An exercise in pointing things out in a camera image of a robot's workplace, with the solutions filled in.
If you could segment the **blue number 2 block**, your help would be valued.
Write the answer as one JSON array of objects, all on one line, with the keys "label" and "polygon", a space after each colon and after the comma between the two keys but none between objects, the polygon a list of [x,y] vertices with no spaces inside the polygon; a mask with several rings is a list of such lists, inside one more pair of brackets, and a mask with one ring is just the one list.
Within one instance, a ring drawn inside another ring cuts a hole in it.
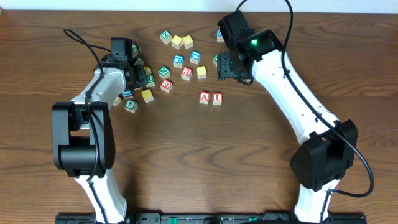
[{"label": "blue number 2 block", "polygon": [[132,89],[126,89],[121,93],[121,96],[125,99],[130,99],[134,97],[134,90]]}]

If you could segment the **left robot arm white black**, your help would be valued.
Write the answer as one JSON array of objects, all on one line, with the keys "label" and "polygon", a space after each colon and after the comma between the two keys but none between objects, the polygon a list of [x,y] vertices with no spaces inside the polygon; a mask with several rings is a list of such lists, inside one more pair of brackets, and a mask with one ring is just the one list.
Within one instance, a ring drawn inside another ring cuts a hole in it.
[{"label": "left robot arm white black", "polygon": [[146,73],[137,59],[108,55],[78,96],[52,107],[55,166],[83,187],[95,209],[95,223],[126,221],[127,201],[111,170],[116,147],[109,111],[129,82],[146,84]]}]

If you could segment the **red letter A block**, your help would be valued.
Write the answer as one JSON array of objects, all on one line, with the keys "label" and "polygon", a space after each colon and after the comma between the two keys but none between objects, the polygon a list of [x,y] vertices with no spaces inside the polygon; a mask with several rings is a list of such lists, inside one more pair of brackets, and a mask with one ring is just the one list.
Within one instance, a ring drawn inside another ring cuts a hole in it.
[{"label": "red letter A block", "polygon": [[202,91],[202,92],[200,93],[199,102],[200,102],[201,104],[207,105],[207,104],[209,103],[210,96],[211,96],[210,92]]}]

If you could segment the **red letter I block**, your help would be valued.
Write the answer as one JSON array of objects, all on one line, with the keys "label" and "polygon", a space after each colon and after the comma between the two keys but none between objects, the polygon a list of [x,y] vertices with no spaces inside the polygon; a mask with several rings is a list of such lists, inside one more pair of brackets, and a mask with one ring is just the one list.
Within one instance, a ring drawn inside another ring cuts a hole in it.
[{"label": "red letter I block", "polygon": [[222,105],[222,102],[223,102],[223,94],[213,93],[213,99],[212,99],[213,105]]}]

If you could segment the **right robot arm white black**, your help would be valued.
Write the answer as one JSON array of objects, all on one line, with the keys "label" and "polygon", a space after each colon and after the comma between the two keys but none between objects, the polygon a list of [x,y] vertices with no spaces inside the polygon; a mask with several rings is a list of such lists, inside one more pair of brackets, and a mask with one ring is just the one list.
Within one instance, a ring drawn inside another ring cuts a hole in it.
[{"label": "right robot arm white black", "polygon": [[228,53],[213,59],[218,78],[261,84],[287,118],[300,144],[290,160],[300,182],[292,219],[305,223],[333,221],[328,206],[339,181],[353,165],[357,127],[351,120],[341,122],[316,99],[272,31],[219,28],[217,37],[229,48]]}]

